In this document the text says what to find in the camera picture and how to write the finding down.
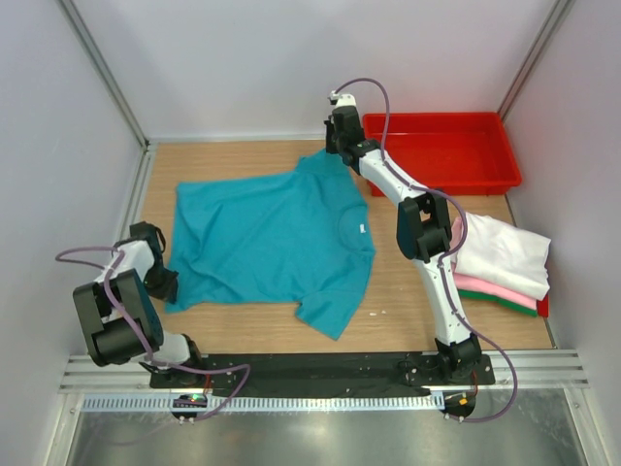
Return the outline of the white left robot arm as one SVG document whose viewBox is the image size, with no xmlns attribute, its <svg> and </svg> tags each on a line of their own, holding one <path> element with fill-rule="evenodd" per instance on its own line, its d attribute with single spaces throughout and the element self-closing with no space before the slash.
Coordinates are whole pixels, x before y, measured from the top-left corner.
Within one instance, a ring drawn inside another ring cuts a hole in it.
<svg viewBox="0 0 621 466">
<path fill-rule="evenodd" d="M 152 303 L 177 302 L 179 274 L 164 265 L 166 240 L 159 227 L 141 221 L 129 237 L 105 251 L 111 261 L 98 277 L 73 291 L 87 353 L 95 365 L 136 362 L 163 383 L 198 386 L 206 365 L 184 334 L 164 330 Z"/>
</svg>

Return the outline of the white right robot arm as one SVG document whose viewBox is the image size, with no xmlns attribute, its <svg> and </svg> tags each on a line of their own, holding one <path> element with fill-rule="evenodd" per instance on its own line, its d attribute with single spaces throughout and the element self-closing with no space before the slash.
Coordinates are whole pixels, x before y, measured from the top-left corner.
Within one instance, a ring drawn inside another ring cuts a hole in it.
<svg viewBox="0 0 621 466">
<path fill-rule="evenodd" d="M 333 110 L 324 121 L 326 150 L 338 154 L 396 207 L 399 250 L 418 270 L 433 312 L 438 373 L 447 383 L 461 383 L 472 375 L 482 351 L 449 270 L 447 199 L 408 175 L 380 142 L 365 137 L 352 95 L 332 97 L 330 104 Z"/>
</svg>

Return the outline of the teal t shirt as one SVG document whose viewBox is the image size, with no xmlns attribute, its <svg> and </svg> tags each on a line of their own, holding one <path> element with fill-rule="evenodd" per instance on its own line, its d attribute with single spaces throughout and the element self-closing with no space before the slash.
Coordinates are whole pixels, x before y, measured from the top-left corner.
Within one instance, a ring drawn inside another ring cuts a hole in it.
<svg viewBox="0 0 621 466">
<path fill-rule="evenodd" d="M 375 247 L 368 205 L 348 168 L 326 150 L 287 172 L 184 182 L 169 269 L 168 314 L 203 303 L 295 303 L 296 318 L 337 340 L 362 303 Z"/>
</svg>

